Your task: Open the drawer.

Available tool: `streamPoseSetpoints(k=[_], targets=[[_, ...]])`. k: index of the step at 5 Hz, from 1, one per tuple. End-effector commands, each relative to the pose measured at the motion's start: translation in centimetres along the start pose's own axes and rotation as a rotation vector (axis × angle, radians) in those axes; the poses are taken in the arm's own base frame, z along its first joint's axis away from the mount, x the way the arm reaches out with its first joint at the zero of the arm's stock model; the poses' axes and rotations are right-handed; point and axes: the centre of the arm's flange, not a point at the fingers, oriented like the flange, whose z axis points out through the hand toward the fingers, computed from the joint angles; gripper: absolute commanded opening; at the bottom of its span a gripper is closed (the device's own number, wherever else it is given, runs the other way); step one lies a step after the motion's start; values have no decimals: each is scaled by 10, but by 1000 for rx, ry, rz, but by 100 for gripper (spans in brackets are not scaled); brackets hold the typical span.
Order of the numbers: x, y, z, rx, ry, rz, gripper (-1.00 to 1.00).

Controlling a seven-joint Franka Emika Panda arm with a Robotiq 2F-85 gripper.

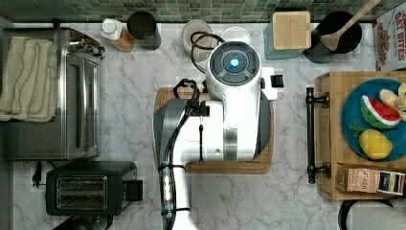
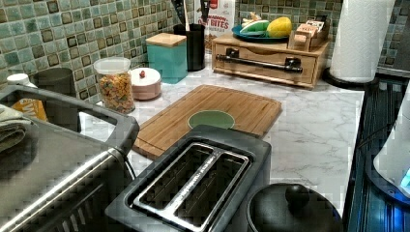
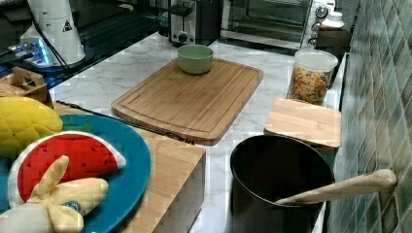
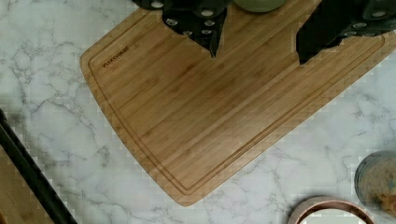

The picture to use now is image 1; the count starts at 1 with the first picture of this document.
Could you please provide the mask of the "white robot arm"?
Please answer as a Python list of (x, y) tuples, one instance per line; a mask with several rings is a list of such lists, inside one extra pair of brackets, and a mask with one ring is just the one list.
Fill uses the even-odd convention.
[(188, 198), (188, 163), (252, 161), (269, 142), (270, 103), (278, 90), (251, 45), (227, 41), (216, 46), (207, 59), (205, 81), (208, 100), (199, 99), (194, 80), (183, 79), (192, 96), (174, 97), (153, 114), (163, 230), (197, 230)]

